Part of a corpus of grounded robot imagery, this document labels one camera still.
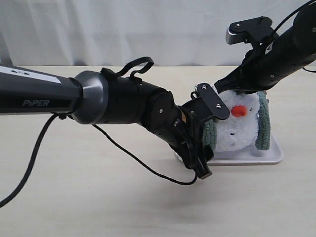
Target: stuffed toy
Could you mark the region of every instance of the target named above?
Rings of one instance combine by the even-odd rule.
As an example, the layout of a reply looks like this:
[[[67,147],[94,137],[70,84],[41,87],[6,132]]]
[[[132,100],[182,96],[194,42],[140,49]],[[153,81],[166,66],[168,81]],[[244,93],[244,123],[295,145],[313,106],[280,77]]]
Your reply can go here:
[[[271,128],[266,93],[225,91],[219,97],[231,114],[226,120],[210,120],[205,124],[204,145],[210,145],[216,153],[238,151],[251,145],[257,150],[268,150]]]

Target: white table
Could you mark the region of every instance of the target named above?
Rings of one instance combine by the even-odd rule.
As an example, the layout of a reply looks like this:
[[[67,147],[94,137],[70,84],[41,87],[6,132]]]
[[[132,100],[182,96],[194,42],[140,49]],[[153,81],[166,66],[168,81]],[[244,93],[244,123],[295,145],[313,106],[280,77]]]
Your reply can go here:
[[[65,77],[100,70],[29,68]],[[232,69],[160,67],[142,78],[171,90],[181,104],[196,83],[213,84]],[[92,126],[56,120],[25,188],[0,209],[0,236],[315,237],[315,89],[316,75],[299,71],[268,91],[280,164],[212,167],[213,176],[188,187],[154,176]],[[20,181],[48,117],[0,117],[1,199]],[[142,127],[102,127],[155,170],[192,179],[169,146]]]

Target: black cable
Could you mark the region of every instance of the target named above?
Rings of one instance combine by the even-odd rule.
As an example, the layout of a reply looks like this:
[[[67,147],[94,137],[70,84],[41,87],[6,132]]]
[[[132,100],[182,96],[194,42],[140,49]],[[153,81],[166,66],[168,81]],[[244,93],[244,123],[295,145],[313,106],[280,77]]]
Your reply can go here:
[[[30,177],[30,174],[32,172],[32,169],[33,169],[33,166],[34,166],[34,163],[35,163],[35,160],[36,160],[36,156],[38,154],[38,151],[39,151],[39,148],[40,148],[40,144],[41,144],[41,142],[43,140],[43,137],[44,137],[45,133],[47,132],[48,127],[50,126],[50,124],[58,116],[59,116],[58,114],[52,115],[47,120],[47,122],[45,123],[45,125],[42,128],[42,130],[41,130],[41,132],[40,132],[40,134],[38,136],[38,139],[37,139],[37,141],[35,143],[35,146],[34,146],[34,149],[33,149],[32,155],[31,155],[31,159],[30,159],[29,165],[28,165],[28,167],[26,169],[26,172],[25,172],[22,180],[20,181],[18,186],[15,188],[15,190],[13,190],[13,192],[11,194],[0,202],[0,208],[5,206],[6,204],[8,204],[10,201],[12,201],[19,194],[19,192],[22,190],[22,188],[26,184],[26,181],[28,180],[28,178]]]
[[[312,4],[314,1],[316,0],[310,0],[307,3],[305,3],[304,5],[300,6],[298,9],[296,9],[295,11],[293,11],[291,14],[289,14],[283,21],[281,21],[281,23],[272,31],[270,37],[273,37],[275,35],[275,33],[278,31],[278,29],[281,28],[281,26],[288,21],[288,19],[290,19],[292,16],[294,16],[297,12],[299,12],[303,7]]]
[[[143,163],[139,158],[137,158],[135,155],[133,155],[131,152],[129,152],[128,150],[126,150],[124,147],[122,147],[121,145],[119,145],[117,142],[115,142],[102,128],[100,128],[99,126],[97,125],[92,125],[94,126],[97,130],[99,130],[101,133],[103,133],[103,135],[105,135],[109,140],[110,142],[112,142],[116,147],[118,147],[119,149],[121,149],[122,151],[124,151],[126,154],[128,154],[129,156],[131,156],[132,158],[134,158],[137,162],[139,162],[142,166],[144,166],[146,169],[148,169],[150,172],[152,172],[153,174],[159,176],[160,178],[163,178],[163,179],[166,179],[166,180],[169,180],[173,183],[176,183],[176,184],[180,184],[180,185],[191,185],[193,183],[196,182],[196,180],[198,179],[198,176],[197,174],[195,175],[194,179],[188,183],[186,182],[181,182],[181,181],[178,181],[178,180],[175,180],[175,179],[172,179],[172,178],[169,178],[168,176],[165,176],[163,174],[159,174],[157,173],[156,171],[154,171],[153,169],[151,169],[149,166],[147,166],[145,163]]]
[[[316,73],[316,71],[311,71],[311,70],[308,70],[306,68],[303,68],[303,70],[305,70],[306,72],[310,72],[310,73]]]

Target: black strap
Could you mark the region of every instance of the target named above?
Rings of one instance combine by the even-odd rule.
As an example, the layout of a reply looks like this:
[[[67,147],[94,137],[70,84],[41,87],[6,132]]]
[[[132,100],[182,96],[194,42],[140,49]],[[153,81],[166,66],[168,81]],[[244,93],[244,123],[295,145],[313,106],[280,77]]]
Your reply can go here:
[[[136,73],[144,74],[154,65],[154,61],[151,59],[151,57],[142,57],[142,58],[135,59],[135,60],[129,62],[128,64],[126,64],[123,67],[123,69],[117,73],[113,72],[110,69],[102,68],[101,74],[103,74],[107,78],[116,79],[118,77],[124,76],[130,69],[137,67],[143,63],[146,63],[146,65],[142,69],[133,71],[131,73],[130,77],[133,78],[133,77],[135,77]]]

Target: plush snowman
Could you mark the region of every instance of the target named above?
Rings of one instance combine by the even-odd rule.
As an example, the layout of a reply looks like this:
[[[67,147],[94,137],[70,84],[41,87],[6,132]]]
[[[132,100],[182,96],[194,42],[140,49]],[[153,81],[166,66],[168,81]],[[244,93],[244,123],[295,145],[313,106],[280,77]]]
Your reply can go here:
[[[233,152],[253,145],[258,150],[270,148],[270,118],[268,100],[264,92],[219,94],[231,111],[226,120],[210,120],[204,128],[204,144],[214,152]]]

